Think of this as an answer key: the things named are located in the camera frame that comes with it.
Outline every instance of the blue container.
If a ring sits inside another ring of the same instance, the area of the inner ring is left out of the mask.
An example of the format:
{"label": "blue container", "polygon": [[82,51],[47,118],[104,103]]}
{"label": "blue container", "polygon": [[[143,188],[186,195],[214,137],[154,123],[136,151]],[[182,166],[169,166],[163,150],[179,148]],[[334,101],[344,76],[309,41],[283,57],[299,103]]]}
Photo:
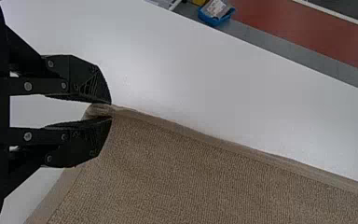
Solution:
{"label": "blue container", "polygon": [[212,27],[218,26],[223,21],[229,20],[231,18],[231,15],[235,12],[235,8],[232,7],[227,12],[227,14],[224,17],[222,17],[222,19],[219,20],[217,18],[212,18],[212,17],[209,17],[209,16],[205,15],[201,10],[202,10],[202,7],[199,7],[199,18],[200,18],[200,20],[204,21],[205,23],[207,23],[208,25],[210,25]]}

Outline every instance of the screw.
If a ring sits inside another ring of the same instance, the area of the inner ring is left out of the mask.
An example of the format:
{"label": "screw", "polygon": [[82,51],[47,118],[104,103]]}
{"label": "screw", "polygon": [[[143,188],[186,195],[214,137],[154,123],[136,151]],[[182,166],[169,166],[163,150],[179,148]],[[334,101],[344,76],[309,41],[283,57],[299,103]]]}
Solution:
{"label": "screw", "polygon": [[47,160],[48,162],[51,162],[51,161],[53,160],[53,157],[52,157],[52,156],[48,156],[48,157],[46,158],[46,160]]}
{"label": "screw", "polygon": [[48,61],[48,67],[54,67],[54,62],[53,61]]}
{"label": "screw", "polygon": [[79,132],[74,132],[74,133],[72,134],[73,137],[78,137],[79,135],[80,135]]}
{"label": "screw", "polygon": [[68,136],[66,135],[66,133],[63,133],[61,135],[61,139],[62,139],[62,141],[65,141],[66,139],[68,139]]}
{"label": "screw", "polygon": [[24,89],[25,89],[26,91],[31,91],[31,90],[32,90],[32,84],[31,84],[31,82],[25,82],[25,83],[24,83]]}
{"label": "screw", "polygon": [[24,134],[24,140],[25,140],[26,142],[31,141],[31,139],[32,139],[32,133],[25,133],[25,134]]}

